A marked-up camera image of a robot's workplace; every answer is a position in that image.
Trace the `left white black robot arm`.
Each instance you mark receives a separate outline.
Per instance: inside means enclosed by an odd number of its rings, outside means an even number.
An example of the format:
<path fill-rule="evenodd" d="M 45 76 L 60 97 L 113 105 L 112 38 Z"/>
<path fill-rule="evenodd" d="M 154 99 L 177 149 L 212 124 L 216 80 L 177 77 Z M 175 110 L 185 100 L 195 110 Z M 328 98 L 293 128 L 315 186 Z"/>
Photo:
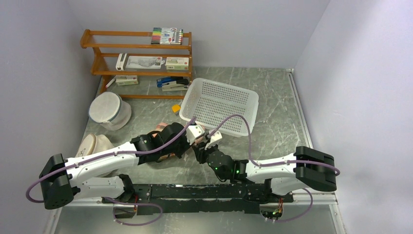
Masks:
<path fill-rule="evenodd" d="M 165 157 L 181 157 L 193 144 L 189 136 L 191 125 L 174 122 L 161 131 L 138 135 L 112 149 L 88 156 L 64 158 L 51 156 L 43 167 L 37 183 L 41 187 L 42 203 L 47 210 L 63 207 L 73 200 L 90 197 L 117 198 L 127 203 L 133 200 L 135 189 L 128 175 L 103 178 L 102 174 L 160 162 Z"/>

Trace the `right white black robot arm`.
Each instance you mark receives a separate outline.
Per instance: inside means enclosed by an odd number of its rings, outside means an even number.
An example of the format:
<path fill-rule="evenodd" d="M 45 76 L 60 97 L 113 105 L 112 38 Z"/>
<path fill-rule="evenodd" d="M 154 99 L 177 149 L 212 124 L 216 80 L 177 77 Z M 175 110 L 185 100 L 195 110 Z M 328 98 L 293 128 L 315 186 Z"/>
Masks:
<path fill-rule="evenodd" d="M 263 196 L 269 202 L 303 188 L 320 192 L 337 190 L 334 157 L 306 146 L 299 146 L 294 153 L 283 157 L 258 161 L 235 160 L 216 146 L 206 149 L 197 145 L 192 149 L 197 161 L 206 163 L 219 180 L 243 184 L 268 182 Z"/>

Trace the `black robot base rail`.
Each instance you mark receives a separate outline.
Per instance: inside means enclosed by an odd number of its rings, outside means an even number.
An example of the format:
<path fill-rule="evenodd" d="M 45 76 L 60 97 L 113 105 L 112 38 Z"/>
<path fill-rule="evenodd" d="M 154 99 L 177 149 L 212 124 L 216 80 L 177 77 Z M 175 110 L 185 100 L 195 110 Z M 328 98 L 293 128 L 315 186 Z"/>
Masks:
<path fill-rule="evenodd" d="M 293 195 L 276 195 L 264 184 L 134 184 L 133 189 L 115 198 L 138 203 L 138 215 L 198 212 L 244 212 L 260 214 L 263 204 L 293 202 Z"/>

